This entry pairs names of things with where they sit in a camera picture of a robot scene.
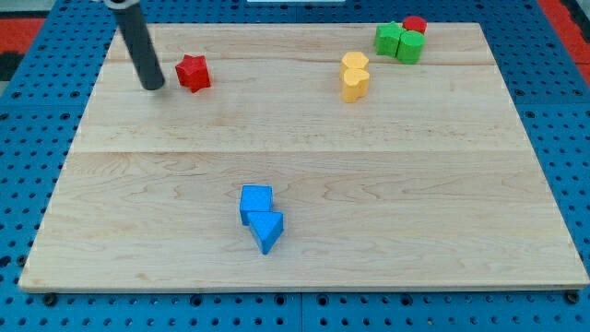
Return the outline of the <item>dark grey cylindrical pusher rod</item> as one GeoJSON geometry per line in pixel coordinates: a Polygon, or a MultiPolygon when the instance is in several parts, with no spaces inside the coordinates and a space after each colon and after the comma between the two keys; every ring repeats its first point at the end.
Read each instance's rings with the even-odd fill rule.
{"type": "Polygon", "coordinates": [[[165,78],[148,32],[148,25],[139,0],[104,0],[114,14],[124,43],[143,89],[157,90],[165,78]]]}

